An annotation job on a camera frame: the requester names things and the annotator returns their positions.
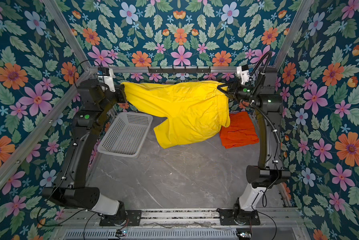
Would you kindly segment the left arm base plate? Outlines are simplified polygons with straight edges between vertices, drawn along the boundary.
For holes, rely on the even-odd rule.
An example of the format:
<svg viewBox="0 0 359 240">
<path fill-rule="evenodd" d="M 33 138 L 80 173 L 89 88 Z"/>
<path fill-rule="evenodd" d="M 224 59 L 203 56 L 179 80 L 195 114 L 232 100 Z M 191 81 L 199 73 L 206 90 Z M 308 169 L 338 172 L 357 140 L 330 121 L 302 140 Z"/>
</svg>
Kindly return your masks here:
<svg viewBox="0 0 359 240">
<path fill-rule="evenodd" d="M 101 216 L 99 225 L 100 227 L 135 227 L 140 225 L 141 219 L 141 210 L 121 210 L 112 216 Z"/>
</svg>

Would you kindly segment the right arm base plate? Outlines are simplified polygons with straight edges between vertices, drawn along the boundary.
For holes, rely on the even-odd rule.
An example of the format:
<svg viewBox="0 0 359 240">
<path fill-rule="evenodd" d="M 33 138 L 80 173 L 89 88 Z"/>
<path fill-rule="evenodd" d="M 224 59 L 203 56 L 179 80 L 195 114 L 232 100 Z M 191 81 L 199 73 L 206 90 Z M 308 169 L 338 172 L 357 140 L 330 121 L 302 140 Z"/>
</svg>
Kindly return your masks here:
<svg viewBox="0 0 359 240">
<path fill-rule="evenodd" d="M 260 219 L 257 211 L 241 209 L 217 209 L 222 226 L 259 226 Z"/>
</svg>

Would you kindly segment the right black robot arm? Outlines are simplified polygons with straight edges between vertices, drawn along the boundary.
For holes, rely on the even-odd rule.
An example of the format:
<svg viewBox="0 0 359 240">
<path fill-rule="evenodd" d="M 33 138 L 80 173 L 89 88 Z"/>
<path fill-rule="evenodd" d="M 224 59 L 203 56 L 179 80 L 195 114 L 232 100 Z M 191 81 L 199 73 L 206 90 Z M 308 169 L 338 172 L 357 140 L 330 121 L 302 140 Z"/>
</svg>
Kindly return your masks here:
<svg viewBox="0 0 359 240">
<path fill-rule="evenodd" d="M 237 67 L 238 82 L 224 84 L 218 90 L 232 100 L 244 100 L 254 109 L 259 128 L 260 153 L 257 165 L 247 166 L 247 186 L 231 210 L 218 209 L 222 226 L 260 225 L 256 205 L 272 187 L 290 178 L 280 157 L 280 124 L 283 103 L 276 93 L 276 69 L 264 67 L 249 71 Z"/>
</svg>

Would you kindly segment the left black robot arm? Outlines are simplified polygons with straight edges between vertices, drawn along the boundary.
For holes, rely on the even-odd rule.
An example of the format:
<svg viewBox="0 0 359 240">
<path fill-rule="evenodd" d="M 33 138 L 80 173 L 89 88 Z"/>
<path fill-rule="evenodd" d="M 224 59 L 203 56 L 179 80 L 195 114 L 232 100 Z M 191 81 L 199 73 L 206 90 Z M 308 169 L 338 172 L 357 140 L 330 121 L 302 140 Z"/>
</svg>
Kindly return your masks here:
<svg viewBox="0 0 359 240">
<path fill-rule="evenodd" d="M 60 207 L 88 210 L 106 223 L 121 226 L 127 221 L 124 203 L 102 195 L 99 188 L 88 187 L 86 178 L 92 150 L 109 119 L 108 111 L 126 102 L 125 87 L 111 88 L 92 79 L 81 83 L 78 93 L 82 107 L 73 118 L 71 144 L 57 178 L 44 187 L 42 196 Z"/>
</svg>

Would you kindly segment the orange shorts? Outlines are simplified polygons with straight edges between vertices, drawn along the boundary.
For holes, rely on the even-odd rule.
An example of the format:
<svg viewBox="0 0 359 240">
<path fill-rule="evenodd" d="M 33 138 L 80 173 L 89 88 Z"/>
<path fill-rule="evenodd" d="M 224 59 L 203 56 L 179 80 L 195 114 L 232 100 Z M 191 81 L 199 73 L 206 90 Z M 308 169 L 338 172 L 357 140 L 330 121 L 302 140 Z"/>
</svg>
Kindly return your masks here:
<svg viewBox="0 0 359 240">
<path fill-rule="evenodd" d="M 219 132 L 221 144 L 226 149 L 259 143 L 255 127 L 247 112 L 230 114 L 229 117 L 229 127 L 222 127 Z"/>
</svg>

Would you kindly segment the yellow shorts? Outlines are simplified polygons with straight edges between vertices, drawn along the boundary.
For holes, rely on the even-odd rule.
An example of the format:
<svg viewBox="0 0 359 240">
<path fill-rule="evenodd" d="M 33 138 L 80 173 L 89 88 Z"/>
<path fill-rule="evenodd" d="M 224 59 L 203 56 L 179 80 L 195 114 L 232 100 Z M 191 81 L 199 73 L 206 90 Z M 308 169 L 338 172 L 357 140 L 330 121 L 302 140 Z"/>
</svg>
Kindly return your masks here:
<svg viewBox="0 0 359 240">
<path fill-rule="evenodd" d="M 230 125 L 228 98 L 217 81 L 175 85 L 124 82 L 128 102 L 138 111 L 165 118 L 154 128 L 159 145 L 168 149 L 205 141 Z"/>
</svg>

